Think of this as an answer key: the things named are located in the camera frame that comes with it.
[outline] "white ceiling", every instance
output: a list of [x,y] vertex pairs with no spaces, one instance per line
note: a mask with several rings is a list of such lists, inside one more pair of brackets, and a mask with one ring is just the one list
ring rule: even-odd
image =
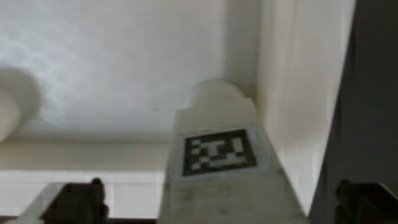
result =
[[254,96],[261,0],[0,0],[14,138],[165,141],[192,87]]

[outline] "qr-like code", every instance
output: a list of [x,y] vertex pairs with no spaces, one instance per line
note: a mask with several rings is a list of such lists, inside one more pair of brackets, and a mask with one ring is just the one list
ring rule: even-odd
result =
[[257,165],[247,131],[229,131],[185,140],[183,176]]

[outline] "white wall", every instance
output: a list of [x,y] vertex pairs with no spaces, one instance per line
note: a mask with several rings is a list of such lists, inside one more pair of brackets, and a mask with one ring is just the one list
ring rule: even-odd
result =
[[2,0],[0,86],[23,106],[12,135],[170,141],[192,87],[256,92],[261,0]]
[[257,106],[309,211],[341,79],[355,0],[263,1]]
[[165,143],[2,143],[0,216],[21,214],[48,183],[99,177],[110,216],[156,218],[167,158]]

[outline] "white panel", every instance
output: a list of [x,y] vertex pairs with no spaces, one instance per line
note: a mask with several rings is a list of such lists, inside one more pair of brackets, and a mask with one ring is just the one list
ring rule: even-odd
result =
[[261,0],[0,0],[18,139],[165,141],[188,90],[254,94]]
[[156,218],[169,144],[2,143],[0,216],[18,216],[50,183],[105,183],[110,216]]
[[158,223],[307,223],[250,99],[181,110],[176,133]]
[[265,0],[263,5],[257,105],[305,212],[325,153],[353,3]]

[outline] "rounded white object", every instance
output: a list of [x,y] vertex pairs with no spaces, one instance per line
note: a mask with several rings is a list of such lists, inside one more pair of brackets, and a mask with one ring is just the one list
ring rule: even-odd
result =
[[9,137],[19,124],[21,110],[14,98],[0,88],[0,141]]
[[201,83],[190,93],[186,107],[225,103],[245,98],[238,87],[224,80],[209,80]]

